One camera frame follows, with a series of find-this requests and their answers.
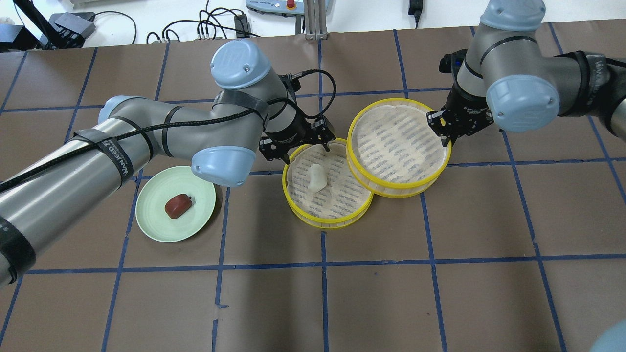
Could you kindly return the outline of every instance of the cable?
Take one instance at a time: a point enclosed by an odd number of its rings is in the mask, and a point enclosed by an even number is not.
[[[180,21],[197,22],[197,21],[194,21],[194,20],[191,20],[191,19],[181,19]],[[235,28],[231,28],[231,27],[226,27],[226,26],[218,26],[217,24],[213,24],[213,23],[209,23],[209,24],[210,24],[210,25],[212,25],[212,26],[215,26],[215,27],[219,27],[219,28],[223,28],[223,29],[228,29],[229,31],[235,31],[235,32],[237,32],[237,33],[247,34],[247,35],[251,35],[251,36],[255,36],[255,37],[261,38],[261,36],[259,36],[259,35],[257,35],[257,34],[254,34],[254,33],[246,32],[246,31],[241,31],[241,30],[239,30],[239,29],[235,29]]]
[[[26,25],[24,24],[24,20],[22,19],[22,16],[19,15],[18,6],[15,5],[15,2],[13,2],[13,7],[15,8],[15,13],[18,14],[19,20],[22,21],[22,26],[26,28]]]
[[[176,32],[174,32],[173,30],[171,30],[171,29],[168,29],[168,30],[166,30],[166,31],[165,31],[165,37],[167,38],[167,40],[168,40],[168,41],[171,41],[171,40],[170,40],[170,36],[169,36],[169,35],[167,35],[167,32],[172,32],[172,33],[174,33],[174,35],[176,36],[176,39],[177,39],[178,41],[180,41],[180,37],[178,36],[178,34],[177,34]]]
[[[163,28],[163,31],[161,31],[161,37],[165,38],[165,31],[169,27],[173,26],[174,24],[177,24],[177,23],[189,23],[189,22],[191,22],[191,23],[202,23],[201,21],[198,21],[197,19],[179,19],[178,21],[174,21],[174,22],[168,24],[167,26],[165,26],[165,28]]]
[[[217,23],[217,25],[218,25],[218,26],[222,29],[222,34],[224,35],[224,39],[228,39],[228,37],[226,37],[226,31],[224,31],[224,27],[222,27],[222,24],[221,24],[221,23],[220,23],[220,21],[217,19],[217,17],[215,17],[215,15],[213,15],[213,13],[212,13],[212,12],[210,13],[210,12],[205,11],[205,10],[200,10],[200,12],[198,13],[198,17],[200,17],[200,21],[203,21],[203,19],[202,19],[202,13],[207,14],[207,16],[208,16],[207,21],[209,21],[209,19],[210,19],[211,17],[213,17],[213,18],[214,18],[214,20],[215,20],[215,22]]]
[[[134,20],[132,17],[130,17],[129,15],[127,15],[127,14],[125,14],[125,13],[121,13],[121,12],[119,12],[119,11],[102,11],[102,12],[96,13],[96,14],[94,14],[92,17],[90,17],[90,18],[89,18],[89,21],[94,21],[94,19],[96,18],[96,16],[97,16],[97,15],[99,15],[99,14],[105,14],[105,13],[115,13],[115,14],[120,14],[120,15],[122,15],[122,16],[126,16],[126,17],[128,17],[131,21],[133,21],[133,27],[134,27],[134,29],[135,29],[135,35],[133,36],[133,42],[132,42],[132,43],[130,43],[130,44],[134,44],[134,43],[135,43],[135,41],[137,40],[137,23],[136,23],[136,22],[135,22],[135,20]]]
[[[146,44],[150,44],[150,35],[154,34],[156,36],[156,40],[161,41],[161,37],[158,36],[158,34],[156,34],[155,32],[150,32],[148,33],[148,36],[146,37]]]
[[[130,138],[132,136],[135,135],[139,135],[142,133],[146,133],[146,132],[150,132],[150,131],[154,131],[154,130],[162,130],[164,128],[173,128],[173,127],[193,127],[193,126],[204,126],[204,125],[213,125],[214,123],[222,123],[222,122],[227,122],[227,121],[231,121],[234,120],[236,118],[240,118],[246,115],[249,115],[251,113],[255,113],[253,109],[248,109],[245,111],[242,111],[240,113],[236,113],[233,115],[229,115],[229,116],[225,116],[225,117],[220,117],[220,118],[214,118],[211,120],[199,120],[199,121],[183,121],[183,122],[170,122],[170,123],[161,123],[159,125],[152,125],[149,127],[144,127],[141,128],[139,130],[135,130],[132,132],[127,132],[127,133],[123,133],[121,135],[117,135],[115,137],[113,137],[114,139],[120,141],[120,140],[124,140],[126,138]],[[30,179],[31,177],[34,177],[35,175],[44,172],[45,170],[61,163],[64,162],[65,160],[69,160],[71,158],[77,157],[78,155],[84,154],[86,152],[89,152],[90,150],[94,150],[95,148],[97,148],[97,144],[89,144],[89,145],[85,145],[84,147],[72,150],[71,152],[65,153],[63,155],[61,155],[60,157],[56,157],[36,168],[33,168],[31,170],[28,170],[25,173],[22,173],[21,175],[15,176],[14,178],[12,178],[11,180],[8,180],[2,184],[0,184],[0,193],[5,192],[11,188],[17,187],[18,185],[21,185],[23,183],[25,183],[28,179]]]
[[[296,103],[294,103],[291,99],[288,99],[288,98],[276,98],[276,99],[269,100],[267,103],[269,105],[273,105],[273,104],[276,104],[276,103],[285,103],[285,104],[291,106],[292,108],[294,108],[298,113],[303,115],[305,118],[308,118],[308,119],[311,119],[311,120],[315,120],[316,118],[322,116],[328,110],[328,108],[331,107],[331,104],[332,104],[333,100],[335,100],[335,96],[337,95],[337,83],[335,82],[335,79],[332,77],[332,75],[330,73],[328,73],[328,72],[326,72],[324,70],[318,70],[318,69],[306,70],[306,71],[302,71],[300,73],[296,73],[295,75],[293,75],[293,79],[299,80],[300,78],[308,76],[308,75],[311,75],[313,73],[321,73],[321,74],[327,76],[328,79],[332,83],[331,99],[328,101],[328,103],[326,104],[324,109],[322,109],[322,111],[320,111],[318,114],[315,114],[313,116],[307,115],[306,113],[304,113],[304,111],[302,111],[302,109],[300,109],[300,107]]]
[[[235,18],[237,18],[239,20],[239,24],[241,24],[241,28],[244,31],[244,35],[248,34],[245,31],[244,22],[240,18],[237,17],[237,14],[235,13],[234,10],[227,9],[227,8],[215,8],[215,9],[213,9],[213,11],[211,11],[211,13],[214,13],[215,11],[218,11],[218,10],[222,10],[222,12],[219,13],[219,14],[231,13],[233,16],[235,16]]]

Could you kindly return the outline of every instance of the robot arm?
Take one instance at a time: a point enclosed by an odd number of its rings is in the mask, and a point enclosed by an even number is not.
[[[101,110],[97,126],[78,131],[18,176],[44,170],[0,184],[0,284],[28,271],[67,228],[154,155],[191,160],[192,172],[201,179],[237,187],[252,168],[263,132],[267,158],[284,158],[289,148],[304,143],[327,147],[335,139],[324,116],[305,116],[295,104],[298,77],[278,76],[252,42],[223,45],[211,70],[224,89],[212,111],[114,97]],[[313,123],[305,120],[312,117]],[[58,164],[47,167],[51,161]]]
[[[491,0],[469,50],[442,59],[454,85],[428,119],[444,145],[493,122],[524,132],[585,114],[626,141],[626,62],[582,51],[543,57],[534,32],[544,14],[542,0]]]

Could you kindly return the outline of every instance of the light green plate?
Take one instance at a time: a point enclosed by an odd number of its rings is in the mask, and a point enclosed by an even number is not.
[[[165,212],[168,200],[181,193],[192,198],[192,207],[177,219]],[[215,186],[192,173],[189,166],[176,166],[156,174],[143,187],[135,216],[139,228],[153,240],[176,242],[198,232],[215,208]]]

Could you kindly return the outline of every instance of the blue tape line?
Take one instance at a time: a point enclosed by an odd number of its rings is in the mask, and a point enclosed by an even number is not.
[[[409,93],[419,93],[424,91],[449,91],[452,88],[421,88],[421,89],[408,89]]]
[[[82,105],[82,106],[52,106],[49,108],[21,108],[21,109],[5,109],[6,113],[33,112],[33,111],[50,111],[50,110],[75,110],[75,109],[102,109],[104,105]]]
[[[133,195],[133,202],[130,205],[130,217],[128,218],[128,225],[126,226],[126,237],[133,228],[133,219],[135,218],[135,210],[137,209],[137,200],[139,199],[139,186],[141,185],[141,178],[143,177],[143,169],[139,170],[137,174],[137,181],[135,181],[135,194]]]
[[[165,74],[165,65],[167,64],[167,55],[170,52],[170,43],[165,44],[165,54],[163,55],[163,64],[161,65],[161,74],[158,77],[158,84],[156,85],[155,100],[158,101],[158,97],[161,94],[161,84],[163,83],[163,75]]]
[[[85,89],[87,88],[87,82],[89,82],[89,76],[91,75],[91,69],[93,69],[93,63],[96,61],[96,54],[98,54],[98,48],[93,49],[93,55],[91,55],[91,62],[89,63],[89,68],[87,69],[87,74],[85,75],[85,80],[83,82],[83,87],[80,89],[80,94],[78,95],[78,101],[76,101],[76,106],[80,106],[81,100],[83,100],[83,95],[85,95]],[[74,109],[74,113],[72,114],[72,119],[69,121],[68,132],[65,134],[65,139],[63,143],[66,143],[69,140],[69,137],[72,133],[72,128],[74,128],[74,121],[76,121],[76,115],[78,114],[78,108]]]
[[[22,66],[24,66],[24,61],[26,61],[26,55],[28,55],[27,51],[24,52],[24,55],[22,56],[22,60],[19,62],[18,70],[15,71],[15,76],[13,76],[13,80],[11,81],[11,86],[9,86],[9,90],[6,92],[6,96],[4,97],[4,102],[2,103],[2,106],[0,106],[0,114],[4,112],[4,108],[6,108],[6,103],[9,101],[9,97],[11,96],[11,93],[13,92],[15,83],[18,81],[19,72],[22,71]]]
[[[408,259],[404,261],[337,261],[326,262],[326,266],[385,266],[430,264],[429,259]]]
[[[2,346],[2,342],[4,341],[4,334],[6,334],[6,329],[9,326],[9,321],[11,320],[11,314],[13,313],[13,307],[15,307],[15,301],[18,299],[19,289],[22,287],[23,277],[20,277],[15,285],[15,291],[13,291],[13,297],[11,298],[11,303],[9,305],[9,310],[6,312],[6,317],[4,318],[4,324],[2,325],[2,332],[0,332],[0,346]]]
[[[422,204],[424,214],[424,228],[426,229],[426,241],[428,243],[428,258],[433,277],[434,303],[437,309],[437,320],[439,321],[439,335],[441,335],[441,347],[443,352],[448,352],[448,342],[446,341],[446,330],[443,324],[443,312],[441,310],[441,298],[439,296],[439,281],[437,280],[437,261],[434,257],[433,238],[430,231],[430,221],[428,220],[428,208],[426,207],[426,196],[420,193],[419,199]]]
[[[404,97],[409,98],[408,87],[406,86],[406,74],[404,72],[404,63],[402,61],[402,51],[400,50],[400,40],[398,40],[398,31],[393,30],[393,38],[396,41],[396,51],[398,52],[398,61],[400,62],[400,74],[402,74],[402,87],[404,88]]]
[[[370,90],[370,91],[347,91],[344,93],[337,93],[337,96],[352,96],[352,95],[373,95],[373,94],[398,94],[404,93],[404,90]],[[324,96],[331,96],[331,93],[324,93]]]
[[[511,165],[510,162],[478,162],[478,163],[449,163],[447,167],[477,167],[477,166],[503,166]]]
[[[77,109],[77,106],[53,106],[53,107],[50,107],[50,108],[6,109],[4,112],[6,112],[6,113],[21,113],[21,112],[32,112],[32,111],[74,110],[74,109]]]
[[[27,275],[42,274],[97,274],[102,272],[117,272],[114,267],[96,267],[81,269],[33,269],[26,272]]]
[[[124,237],[124,245],[121,248],[120,263],[118,264],[117,275],[115,276],[115,285],[113,286],[113,295],[111,296],[111,304],[109,305],[109,314],[106,317],[105,335],[102,339],[101,352],[106,351],[106,345],[109,342],[109,331],[111,330],[111,321],[113,320],[113,311],[115,310],[115,301],[117,300],[118,288],[120,287],[120,278],[122,268],[124,268],[124,258],[126,257],[127,247],[128,237]]]
[[[301,263],[278,263],[278,264],[237,264],[223,266],[225,270],[268,270],[268,269],[291,269],[295,267],[321,267],[321,262],[301,262]]]
[[[622,182],[620,181],[620,177],[617,175],[615,166],[613,165],[611,158],[608,156],[608,150],[606,146],[604,145],[604,142],[602,141],[600,132],[598,132],[598,128],[595,126],[595,122],[593,122],[593,119],[591,118],[591,116],[587,116],[587,119],[589,120],[589,123],[591,124],[591,128],[593,129],[595,138],[598,139],[598,143],[600,144],[600,148],[602,149],[602,153],[604,154],[605,159],[603,161],[606,161],[608,163],[608,167],[611,169],[611,173],[613,174],[613,178],[615,179],[617,188],[619,189],[620,194],[622,195],[622,200],[624,204],[626,204],[626,193],[624,192],[624,188],[622,187]]]
[[[282,175],[282,170],[269,170],[269,171],[250,171],[250,176],[258,175]]]
[[[594,259],[626,259],[626,253],[607,254],[564,254],[555,256],[530,257],[484,257],[484,258],[447,258],[435,259],[437,264],[471,264],[471,263],[498,263],[498,262],[530,262],[543,261],[576,261]],[[403,261],[336,261],[336,262],[300,262],[278,264],[231,264],[205,266],[157,266],[157,267],[124,267],[122,272],[172,272],[172,271],[217,271],[217,270],[271,270],[293,269],[299,267],[342,267],[342,266],[393,266],[393,265],[427,265],[430,259],[407,259]],[[47,274],[97,274],[117,272],[114,267],[96,267],[81,269],[34,269],[27,275]]]
[[[319,93],[314,94],[296,94],[296,98],[312,98],[313,96],[319,96]]]
[[[322,40],[318,39],[317,40],[317,68],[319,70],[322,69]],[[322,106],[322,99],[323,99],[323,93],[324,93],[324,83],[322,82],[322,74],[318,73],[317,74],[317,79],[319,80],[319,92],[318,92],[318,96],[319,96],[319,112],[322,112],[323,106]]]
[[[102,109],[104,108],[105,105],[104,104],[100,104],[100,105],[82,105],[82,106],[77,106],[77,109]]]
[[[219,265],[125,267],[122,272],[217,271],[221,268]]]
[[[558,41],[557,33],[554,32],[554,26],[552,26],[552,22],[548,23],[548,27],[550,27],[550,32],[552,33],[552,38],[554,42],[557,44],[558,52],[563,54],[563,48],[561,47],[561,43]]]
[[[328,342],[328,280],[326,268],[326,232],[322,231],[322,323],[324,325],[324,352],[329,351]]]
[[[606,162],[605,159],[564,159],[564,160],[530,160],[525,162],[516,161],[516,165],[544,165],[555,163],[598,163]]]
[[[537,257],[490,257],[490,258],[452,258],[435,259],[437,264],[469,264],[469,263],[500,263],[500,262],[531,262]]]
[[[217,319],[213,320],[213,331],[211,333],[211,352],[215,352],[215,346],[217,345]]]
[[[526,224],[528,225],[528,231],[530,232],[530,239],[533,243],[533,248],[535,250],[535,255],[537,256],[537,264],[539,266],[539,272],[541,273],[541,280],[543,281],[543,288],[546,292],[546,298],[548,299],[548,305],[550,307],[550,313],[552,314],[552,320],[554,322],[555,329],[557,331],[558,342],[561,346],[562,352],[567,352],[567,348],[565,346],[565,340],[563,339],[563,332],[561,331],[561,324],[559,323],[557,316],[557,309],[554,305],[554,300],[552,299],[552,292],[550,291],[550,284],[548,283],[548,277],[545,272],[545,268],[543,267],[543,261],[541,260],[541,251],[539,250],[539,245],[535,242],[535,228],[533,227],[533,222],[530,219],[530,212],[528,211],[528,204],[526,203],[526,197],[524,196],[524,190],[521,187],[520,176],[517,172],[517,166],[515,165],[515,159],[513,158],[513,151],[511,150],[511,145],[509,143],[508,137],[506,136],[506,132],[502,133],[502,138],[504,138],[506,145],[506,152],[508,153],[509,160],[511,161],[511,168],[513,169],[513,176],[515,177],[515,183],[517,184],[517,190],[520,194],[521,205],[524,209],[524,216],[526,217]]]
[[[564,256],[542,256],[544,261],[577,261],[589,259],[626,259],[624,253],[612,254],[567,254]]]
[[[224,252],[226,251],[226,232],[228,229],[228,206],[230,203],[230,187],[226,189],[224,197],[224,218],[222,222],[222,241],[220,242],[220,269],[217,271],[217,283],[215,285],[215,304],[220,304],[222,298],[222,273],[224,265]]]
[[[215,99],[192,99],[192,100],[168,100],[169,104],[193,104],[193,103],[213,103]]]

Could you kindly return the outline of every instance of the blue joint cap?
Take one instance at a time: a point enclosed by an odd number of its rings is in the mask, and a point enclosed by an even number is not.
[[[534,32],[545,13],[542,0],[491,0],[480,22],[503,31]]]
[[[626,320],[606,330],[589,352],[626,352]]]
[[[549,124],[558,114],[558,92],[543,78],[513,75],[487,89],[493,120],[505,131],[525,132]]]
[[[222,45],[211,60],[211,75],[223,89],[237,90],[262,80],[272,69],[270,60],[249,40]]]
[[[113,110],[115,110],[119,104],[122,104],[126,100],[135,98],[145,99],[142,96],[118,95],[107,100],[104,107],[100,109],[100,113],[98,114],[98,124],[103,123],[107,118],[109,118],[113,113]]]
[[[238,187],[244,184],[256,157],[253,151],[244,147],[206,148],[192,157],[192,172],[220,186]]]

